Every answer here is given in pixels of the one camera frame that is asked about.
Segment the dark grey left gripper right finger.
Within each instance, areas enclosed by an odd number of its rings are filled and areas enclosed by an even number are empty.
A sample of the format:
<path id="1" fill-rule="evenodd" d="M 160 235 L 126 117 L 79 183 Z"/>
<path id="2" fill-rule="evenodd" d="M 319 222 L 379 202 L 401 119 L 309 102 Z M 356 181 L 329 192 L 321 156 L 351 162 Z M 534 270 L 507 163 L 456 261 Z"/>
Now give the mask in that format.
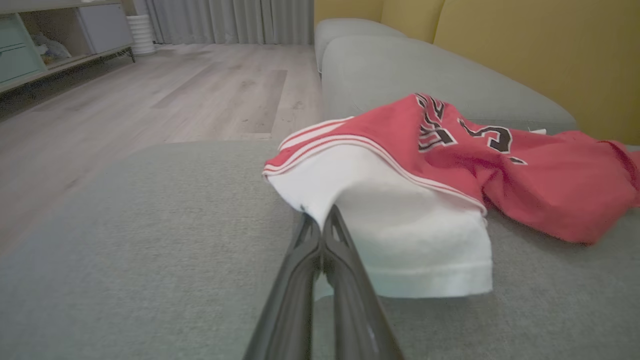
<path id="1" fill-rule="evenodd" d="M 322 228 L 322 261 L 333 288 L 336 360 L 402 360 L 393 327 L 336 205 Z"/>

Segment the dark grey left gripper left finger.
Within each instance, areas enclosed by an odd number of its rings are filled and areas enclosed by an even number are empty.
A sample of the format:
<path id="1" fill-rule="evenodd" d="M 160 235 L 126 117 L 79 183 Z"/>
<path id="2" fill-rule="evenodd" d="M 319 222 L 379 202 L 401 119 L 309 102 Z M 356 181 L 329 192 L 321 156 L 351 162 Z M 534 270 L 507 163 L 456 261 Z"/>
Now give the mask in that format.
<path id="1" fill-rule="evenodd" d="M 320 235 L 318 224 L 303 213 L 243 359 L 311 359 L 314 284 L 322 271 Z"/>

